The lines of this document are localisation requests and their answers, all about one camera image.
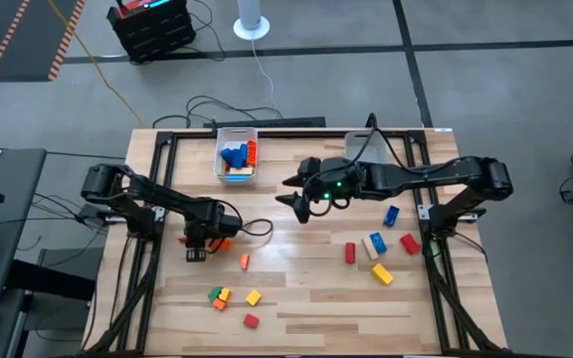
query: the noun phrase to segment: gray floor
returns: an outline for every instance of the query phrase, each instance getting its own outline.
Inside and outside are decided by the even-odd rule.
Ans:
[[[104,19],[109,3],[89,2],[78,27],[96,55],[122,54]],[[231,35],[235,1],[208,3],[225,49],[248,49],[249,44]],[[403,4],[416,44],[573,39],[572,0]],[[273,28],[258,41],[260,49],[401,42],[388,0],[263,1],[263,6]],[[206,16],[192,1],[190,9]],[[202,31],[195,45],[207,51],[214,44],[213,34]],[[69,56],[82,54],[76,45],[69,50]],[[558,197],[558,185],[571,175],[573,48],[422,53],[417,59],[434,124],[455,129],[463,154],[495,156],[510,169],[515,194],[487,205],[480,224],[510,348],[573,356],[573,206]],[[386,126],[421,126],[403,54],[261,61],[286,117],[324,115],[329,126],[361,126],[375,111]],[[196,94],[239,106],[271,105],[254,59],[102,68],[146,124],[163,114],[183,113],[185,101]],[[240,119],[212,108],[203,113],[218,120]],[[49,84],[0,84],[0,146],[123,155],[136,126],[90,65],[63,66]],[[50,157],[39,192],[81,203],[82,179],[94,163]],[[31,245],[37,235],[49,249],[82,247],[91,238],[76,224],[37,224],[28,225],[21,245]],[[95,245],[102,246],[102,239]],[[32,260],[37,252],[23,259]],[[31,336],[26,356],[76,349],[76,344],[53,344]]]

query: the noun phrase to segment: wooden table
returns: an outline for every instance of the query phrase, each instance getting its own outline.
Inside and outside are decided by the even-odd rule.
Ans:
[[[134,130],[126,163],[136,173],[149,173],[155,136],[155,130]],[[433,163],[459,156],[453,133],[427,129],[426,136]],[[391,142],[399,156],[405,158],[402,141]],[[221,251],[205,263],[188,264],[185,248],[178,242],[183,236],[183,219],[169,214],[146,354],[440,353],[423,258],[409,257],[399,243],[407,233],[419,240],[410,191],[385,202],[356,200],[348,210],[332,210],[325,217],[311,217],[308,224],[301,225],[291,208],[274,199],[278,194],[293,191],[281,182],[293,175],[299,161],[309,155],[320,158],[343,155],[343,139],[261,139],[258,183],[242,189],[227,188],[214,177],[214,148],[214,139],[180,140],[172,188],[188,195],[229,201],[240,210],[245,221],[269,218],[276,230],[267,244],[268,238],[241,234],[235,238],[231,251]],[[415,152],[420,162],[419,151]],[[461,186],[439,188],[440,200],[446,202],[461,190]],[[401,209],[393,229],[382,227],[389,205]],[[460,224],[458,230],[479,242],[476,225]],[[382,234],[388,252],[371,262],[360,239],[376,231]],[[89,347],[109,324],[125,233],[125,226],[117,226],[107,236]],[[357,243],[355,265],[344,262],[343,248],[347,242]],[[126,291],[133,248],[131,243],[123,264],[116,312]],[[450,248],[464,307],[491,340],[505,346],[483,256],[455,239],[450,239]],[[242,253],[251,254],[247,272],[239,266]],[[394,275],[395,280],[389,286],[372,276],[370,269],[376,263]],[[216,285],[233,292],[225,311],[214,309],[207,299],[208,292]],[[255,307],[245,302],[252,289],[263,295]],[[451,344],[456,345],[452,314],[447,304],[445,308]],[[258,329],[243,325],[246,313],[260,318]],[[132,319],[128,348],[135,342],[138,316],[135,313]]]

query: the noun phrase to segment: clear plastic container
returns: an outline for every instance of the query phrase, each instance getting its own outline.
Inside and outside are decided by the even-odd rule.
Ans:
[[[250,140],[256,142],[256,165],[249,175],[228,174],[227,162],[220,155],[223,149],[238,149],[241,144],[247,144]],[[251,185],[256,182],[259,164],[260,143],[258,131],[255,128],[220,128],[216,139],[216,156],[214,158],[214,175],[221,182],[228,185]]]
[[[344,157],[346,159],[352,160],[359,150],[366,142],[368,138],[367,131],[361,132],[348,132],[344,136]],[[388,146],[386,145],[386,140],[378,132],[373,133],[373,137],[370,138],[370,142],[364,149],[362,156],[359,157],[359,161],[367,163],[379,163],[379,164],[389,164],[388,159]]]

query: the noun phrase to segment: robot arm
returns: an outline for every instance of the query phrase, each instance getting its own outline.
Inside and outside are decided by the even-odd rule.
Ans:
[[[181,194],[135,174],[126,165],[91,167],[81,195],[91,203],[108,205],[125,218],[131,233],[148,241],[154,240],[162,228],[159,228],[154,210],[139,206],[134,200],[182,215],[187,236],[187,262],[205,261],[205,241],[233,238],[242,227],[241,219],[225,214],[225,207],[218,200]]]
[[[513,191],[505,164],[471,156],[412,170],[393,164],[310,157],[302,160],[297,174],[283,184],[302,188],[301,196],[293,192],[276,197],[293,208],[302,224],[308,222],[310,215],[320,216],[310,212],[311,201],[328,200],[329,206],[343,210],[352,199],[382,201],[409,189],[466,184],[466,190],[451,202],[430,209],[431,226],[438,232],[452,231],[460,216],[485,200],[503,200]]]

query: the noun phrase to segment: table leg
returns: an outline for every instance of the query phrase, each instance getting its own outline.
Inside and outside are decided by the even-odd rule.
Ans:
[[[6,286],[91,300],[96,283],[93,279],[13,260]]]

